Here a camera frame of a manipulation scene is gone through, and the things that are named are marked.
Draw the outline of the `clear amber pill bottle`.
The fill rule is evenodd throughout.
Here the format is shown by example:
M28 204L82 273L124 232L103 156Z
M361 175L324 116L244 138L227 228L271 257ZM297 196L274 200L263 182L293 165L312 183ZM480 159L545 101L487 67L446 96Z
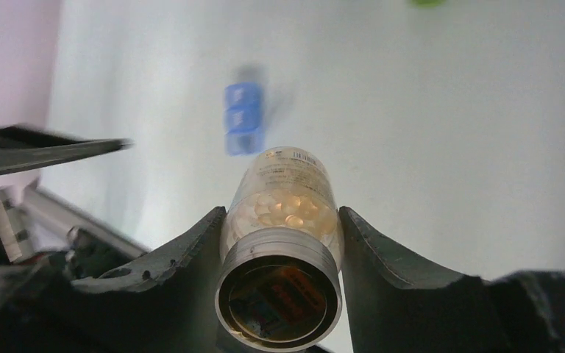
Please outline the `clear amber pill bottle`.
M264 352L298 352L334 329L344 234L327 170L313 154L289 146L259 154L219 245L214 305L234 339Z

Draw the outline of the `blue pill organizer box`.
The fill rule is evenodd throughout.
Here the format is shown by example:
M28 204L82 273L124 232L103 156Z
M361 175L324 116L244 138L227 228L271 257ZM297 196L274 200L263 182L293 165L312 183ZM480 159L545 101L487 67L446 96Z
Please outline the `blue pill organizer box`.
M229 156L261 153L264 144L263 90L239 82L224 90L225 147Z

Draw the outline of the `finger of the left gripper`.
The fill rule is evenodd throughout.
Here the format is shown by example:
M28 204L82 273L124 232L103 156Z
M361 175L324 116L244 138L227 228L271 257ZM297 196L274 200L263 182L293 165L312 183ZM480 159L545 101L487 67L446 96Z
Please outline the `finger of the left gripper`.
M83 140L24 125L0 127L0 176L109 154L130 145L127 139Z

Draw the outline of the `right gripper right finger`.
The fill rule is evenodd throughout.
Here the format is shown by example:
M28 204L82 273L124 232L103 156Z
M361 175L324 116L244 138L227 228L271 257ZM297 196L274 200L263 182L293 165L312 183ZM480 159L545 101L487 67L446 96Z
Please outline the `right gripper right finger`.
M413 252L339 210L356 352L565 352L565 271L487 281Z

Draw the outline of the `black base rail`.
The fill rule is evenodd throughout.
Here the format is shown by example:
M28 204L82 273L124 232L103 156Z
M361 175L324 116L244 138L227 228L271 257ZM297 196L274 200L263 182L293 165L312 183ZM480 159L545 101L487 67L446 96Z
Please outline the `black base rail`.
M145 254L141 245L45 190L26 187L15 202L0 189L0 265L51 258L71 279L111 278Z

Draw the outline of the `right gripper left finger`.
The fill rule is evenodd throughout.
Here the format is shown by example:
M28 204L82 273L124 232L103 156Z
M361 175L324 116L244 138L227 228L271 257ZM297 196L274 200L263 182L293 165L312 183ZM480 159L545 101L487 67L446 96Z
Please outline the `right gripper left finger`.
M0 265L0 352L215 352L226 210L98 279Z

